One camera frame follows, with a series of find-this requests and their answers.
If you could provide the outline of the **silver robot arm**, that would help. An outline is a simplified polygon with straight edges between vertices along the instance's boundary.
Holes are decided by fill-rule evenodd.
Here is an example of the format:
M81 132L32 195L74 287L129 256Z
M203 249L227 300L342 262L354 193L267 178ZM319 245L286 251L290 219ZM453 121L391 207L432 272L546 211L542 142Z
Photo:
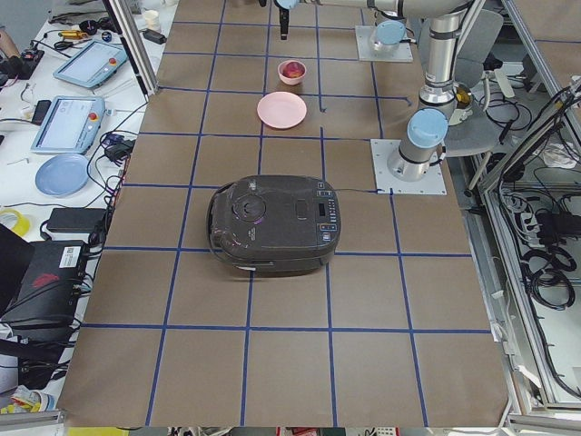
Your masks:
M407 136L388 158L389 171L400 180L416 182L430 167L430 158L445 139L448 120L456 108L454 70L465 17L474 14L470 1L318 1L317 5L366 7L385 14L376 28L384 45L400 42L402 33L388 37L380 28L394 24L401 28L406 18L427 18L428 67L419 89L419 109L409 119Z
M374 11L375 25L369 38L370 46L376 52L387 52L401 43L413 42L408 37L407 19L388 11Z

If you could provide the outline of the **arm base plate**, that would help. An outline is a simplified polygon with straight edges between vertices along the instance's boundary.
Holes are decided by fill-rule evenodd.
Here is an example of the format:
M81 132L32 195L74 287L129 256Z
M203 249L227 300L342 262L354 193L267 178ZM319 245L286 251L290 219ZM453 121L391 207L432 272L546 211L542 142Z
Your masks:
M373 42L374 35L374 26L357 25L355 27L355 38L360 61L388 63L411 63L413 61L413 54L408 42L401 42L397 45L383 45L380 42Z
M433 152L426 163L410 163L399 153L400 140L370 141L376 190L383 194L446 195L441 163Z

